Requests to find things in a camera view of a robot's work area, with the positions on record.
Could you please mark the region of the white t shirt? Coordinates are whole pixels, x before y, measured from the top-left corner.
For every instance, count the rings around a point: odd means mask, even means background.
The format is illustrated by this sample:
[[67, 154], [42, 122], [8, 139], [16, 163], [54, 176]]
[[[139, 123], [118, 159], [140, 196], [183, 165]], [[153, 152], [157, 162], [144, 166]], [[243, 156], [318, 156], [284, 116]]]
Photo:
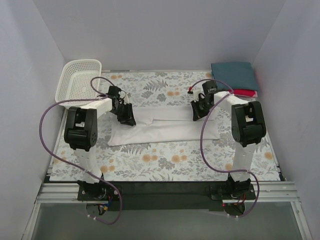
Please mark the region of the white t shirt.
[[193, 120], [193, 110], [185, 106], [134, 107], [135, 126], [121, 124], [111, 118], [111, 147], [164, 143], [177, 141], [196, 141], [200, 139], [205, 118]]

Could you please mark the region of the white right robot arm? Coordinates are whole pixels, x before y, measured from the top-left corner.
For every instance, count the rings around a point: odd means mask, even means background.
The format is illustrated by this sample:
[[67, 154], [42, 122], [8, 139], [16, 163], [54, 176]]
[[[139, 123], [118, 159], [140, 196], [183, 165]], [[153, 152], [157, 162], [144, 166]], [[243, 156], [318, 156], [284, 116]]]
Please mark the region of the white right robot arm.
[[[221, 80], [202, 79], [188, 88], [193, 95], [191, 107], [193, 121], [204, 118], [200, 131], [200, 154], [204, 163], [217, 173], [228, 174], [226, 192], [232, 199], [237, 199], [250, 187], [251, 164], [254, 150], [267, 129], [261, 103], [238, 98], [235, 91]], [[219, 170], [212, 167], [204, 153], [204, 133], [209, 117], [216, 107], [220, 107], [231, 115], [231, 134], [236, 142], [235, 154], [231, 170]]]

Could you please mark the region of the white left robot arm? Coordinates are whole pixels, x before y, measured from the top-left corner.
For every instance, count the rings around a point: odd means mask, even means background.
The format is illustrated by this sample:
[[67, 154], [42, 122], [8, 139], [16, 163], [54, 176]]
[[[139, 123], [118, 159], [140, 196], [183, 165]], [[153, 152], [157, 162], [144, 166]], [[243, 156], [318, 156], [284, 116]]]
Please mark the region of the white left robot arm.
[[133, 106], [127, 96], [121, 97], [122, 90], [110, 86], [107, 97], [101, 94], [102, 100], [93, 101], [82, 107], [70, 107], [64, 129], [64, 141], [74, 150], [79, 166], [84, 169], [82, 181], [92, 184], [89, 194], [95, 200], [106, 196], [106, 187], [99, 183], [102, 172], [96, 158], [98, 139], [98, 118], [110, 112], [116, 116], [118, 123], [135, 126]]

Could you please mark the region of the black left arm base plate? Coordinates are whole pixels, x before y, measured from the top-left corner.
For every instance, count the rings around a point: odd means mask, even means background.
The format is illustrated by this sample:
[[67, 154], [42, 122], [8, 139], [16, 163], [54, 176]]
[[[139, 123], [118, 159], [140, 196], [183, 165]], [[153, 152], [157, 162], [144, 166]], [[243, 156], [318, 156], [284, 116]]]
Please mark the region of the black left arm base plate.
[[119, 193], [111, 186], [95, 182], [87, 183], [78, 180], [79, 186], [77, 200], [78, 201], [119, 201]]

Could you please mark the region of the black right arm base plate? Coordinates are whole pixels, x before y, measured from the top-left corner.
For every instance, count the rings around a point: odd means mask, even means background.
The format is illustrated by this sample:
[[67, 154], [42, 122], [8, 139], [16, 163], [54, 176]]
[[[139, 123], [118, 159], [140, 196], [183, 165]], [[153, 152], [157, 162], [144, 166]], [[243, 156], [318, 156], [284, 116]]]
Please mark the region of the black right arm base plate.
[[251, 180], [232, 183], [229, 180], [215, 181], [209, 185], [209, 196], [212, 200], [255, 200], [256, 193]]

